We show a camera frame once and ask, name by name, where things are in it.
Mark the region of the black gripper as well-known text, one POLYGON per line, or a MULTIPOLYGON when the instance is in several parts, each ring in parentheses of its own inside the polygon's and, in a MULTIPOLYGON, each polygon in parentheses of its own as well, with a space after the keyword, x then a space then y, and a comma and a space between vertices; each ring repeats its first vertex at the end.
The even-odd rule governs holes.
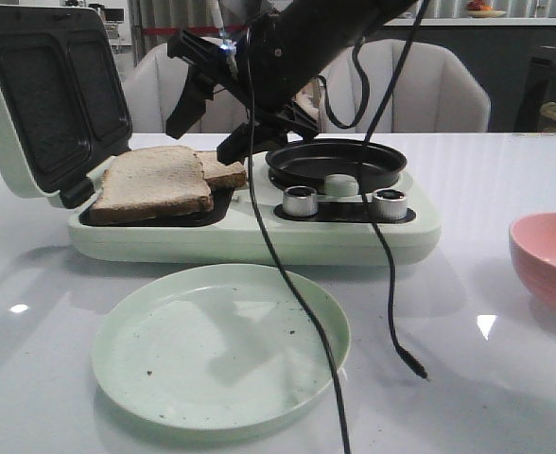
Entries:
POLYGON ((184 135, 206 113, 216 85, 252 111, 258 123, 242 123, 217 146, 217 160, 230 165, 278 146, 278 133, 308 139, 319 133, 313 117, 294 97, 320 72, 318 36, 298 19, 263 15, 230 45, 212 44, 182 29, 168 42, 167 56, 189 64, 180 98, 165 133, 184 135))

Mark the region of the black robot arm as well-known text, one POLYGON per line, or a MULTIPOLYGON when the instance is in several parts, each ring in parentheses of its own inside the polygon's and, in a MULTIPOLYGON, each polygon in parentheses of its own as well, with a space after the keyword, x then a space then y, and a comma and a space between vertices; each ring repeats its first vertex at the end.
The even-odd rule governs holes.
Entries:
POLYGON ((293 132, 305 141, 319 133, 294 97, 343 50, 411 7, 409 1, 293 1, 257 16, 241 33, 213 44, 186 29, 167 44, 167 55, 188 63, 182 94, 165 122, 173 138, 206 112, 221 86, 249 112, 217 148, 223 164, 250 153, 279 149, 293 132))

